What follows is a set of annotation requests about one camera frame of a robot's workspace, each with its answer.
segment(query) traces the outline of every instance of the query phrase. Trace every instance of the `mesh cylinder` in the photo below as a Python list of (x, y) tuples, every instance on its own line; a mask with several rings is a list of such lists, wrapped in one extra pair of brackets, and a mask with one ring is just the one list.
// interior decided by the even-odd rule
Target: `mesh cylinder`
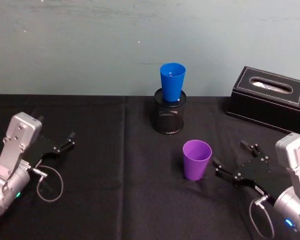
[(163, 99), (162, 88), (154, 94), (154, 107), (151, 115), (153, 128), (162, 134), (175, 134), (184, 127), (186, 94), (181, 91), (179, 101), (168, 102)]

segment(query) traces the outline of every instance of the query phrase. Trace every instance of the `gray robot arm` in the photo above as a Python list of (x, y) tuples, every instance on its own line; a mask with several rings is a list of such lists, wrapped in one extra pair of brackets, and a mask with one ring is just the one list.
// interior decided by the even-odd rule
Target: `gray robot arm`
[(39, 184), (47, 177), (46, 173), (38, 169), (45, 154), (58, 156), (75, 144), (72, 140), (74, 133), (58, 146), (40, 135), (41, 128), (40, 120), (24, 112), (11, 118), (0, 155), (0, 216), (30, 181), (30, 172), (40, 176)]
[(289, 173), (292, 186), (277, 198), (274, 208), (300, 233), (300, 134), (287, 135), (276, 143), (275, 149), (279, 163)]

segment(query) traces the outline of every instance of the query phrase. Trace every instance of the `black table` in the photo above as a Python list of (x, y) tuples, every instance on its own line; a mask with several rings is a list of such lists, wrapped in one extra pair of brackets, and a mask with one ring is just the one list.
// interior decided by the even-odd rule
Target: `black table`
[[(32, 179), (35, 184), (0, 217), (0, 240), (262, 239), (248, 214), (258, 195), (216, 177), (211, 163), (204, 179), (186, 180), (182, 146), (191, 139), (206, 141), (213, 156), (234, 170), (250, 158), (241, 140), (258, 143), (276, 163), (275, 143), (286, 134), (225, 115), (226, 97), (188, 97), (183, 130), (160, 134), (149, 120), (152, 100), (0, 95), (0, 153), (18, 112), (44, 116), (41, 133), (57, 142), (76, 132), (75, 148), (57, 169), (65, 187), (60, 200), (40, 200)], [(271, 206), (266, 208), (274, 239), (300, 239)]]

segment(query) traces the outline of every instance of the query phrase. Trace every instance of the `tissue box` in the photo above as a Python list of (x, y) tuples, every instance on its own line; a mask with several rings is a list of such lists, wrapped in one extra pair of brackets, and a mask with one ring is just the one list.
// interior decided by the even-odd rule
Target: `tissue box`
[(300, 134), (300, 80), (245, 66), (232, 89), (226, 114)]

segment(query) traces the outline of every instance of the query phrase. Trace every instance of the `purple plastic cup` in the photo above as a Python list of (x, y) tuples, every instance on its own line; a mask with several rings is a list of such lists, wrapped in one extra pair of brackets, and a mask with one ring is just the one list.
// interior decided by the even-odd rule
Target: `purple plastic cup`
[(183, 168), (187, 179), (197, 181), (204, 176), (212, 155), (211, 147), (201, 140), (190, 140), (183, 145)]

